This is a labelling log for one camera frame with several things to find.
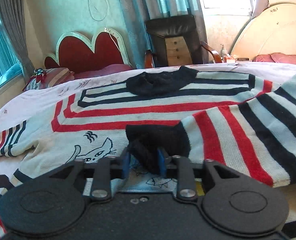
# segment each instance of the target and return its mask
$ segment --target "metal bolt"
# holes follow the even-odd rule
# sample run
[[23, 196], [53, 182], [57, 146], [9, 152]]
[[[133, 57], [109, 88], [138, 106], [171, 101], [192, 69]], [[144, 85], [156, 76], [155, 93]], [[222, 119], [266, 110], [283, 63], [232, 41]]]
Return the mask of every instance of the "metal bolt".
[[149, 198], [147, 198], [147, 197], [141, 197], [139, 200], [141, 202], [147, 202], [149, 200]]
[[136, 205], [136, 204], [139, 203], [139, 199], [133, 198], [133, 199], [130, 200], [130, 202]]
[[94, 190], [91, 195], [96, 198], [104, 198], [108, 196], [108, 192], [103, 189]]
[[180, 191], [180, 195], [182, 197], [190, 198], [196, 195], [196, 192], [192, 189], [183, 189]]

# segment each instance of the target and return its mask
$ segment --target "red headboard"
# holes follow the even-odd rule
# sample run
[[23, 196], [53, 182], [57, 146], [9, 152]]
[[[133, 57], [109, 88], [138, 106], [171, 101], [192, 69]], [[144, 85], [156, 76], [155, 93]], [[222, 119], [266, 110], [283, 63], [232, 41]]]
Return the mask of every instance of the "red headboard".
[[122, 37], [110, 28], [100, 29], [92, 41], [80, 33], [65, 33], [57, 43], [56, 55], [49, 54], [45, 59], [46, 69], [65, 67], [75, 73], [112, 64], [129, 64], [129, 60]]

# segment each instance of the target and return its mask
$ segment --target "black leather chair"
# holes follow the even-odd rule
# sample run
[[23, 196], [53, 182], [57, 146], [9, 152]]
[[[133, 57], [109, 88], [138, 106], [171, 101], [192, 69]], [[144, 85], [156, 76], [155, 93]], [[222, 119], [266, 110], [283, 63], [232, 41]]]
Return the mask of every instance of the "black leather chair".
[[203, 64], [201, 48], [222, 63], [218, 52], [199, 39], [193, 15], [180, 15], [145, 22], [154, 51], [146, 51], [145, 68]]

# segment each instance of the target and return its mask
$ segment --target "cream headboard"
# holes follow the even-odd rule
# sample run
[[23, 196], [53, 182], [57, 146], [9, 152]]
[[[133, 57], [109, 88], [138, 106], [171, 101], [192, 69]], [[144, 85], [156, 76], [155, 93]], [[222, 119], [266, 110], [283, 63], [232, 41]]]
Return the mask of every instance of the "cream headboard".
[[260, 54], [296, 54], [296, 5], [279, 4], [265, 10], [243, 30], [231, 55], [253, 59]]

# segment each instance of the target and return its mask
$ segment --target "headboard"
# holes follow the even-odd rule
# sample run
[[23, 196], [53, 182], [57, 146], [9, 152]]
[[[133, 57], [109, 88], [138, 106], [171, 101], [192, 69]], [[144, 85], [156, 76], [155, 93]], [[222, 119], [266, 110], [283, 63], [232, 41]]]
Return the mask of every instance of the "headboard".
[[296, 4], [266, 9], [243, 30], [231, 55], [253, 59], [260, 54], [296, 55]]
[[129, 60], [122, 37], [111, 28], [99, 29], [92, 41], [80, 33], [65, 33], [57, 43], [56, 55], [45, 58], [46, 69], [65, 67], [75, 73], [112, 64], [129, 64]]

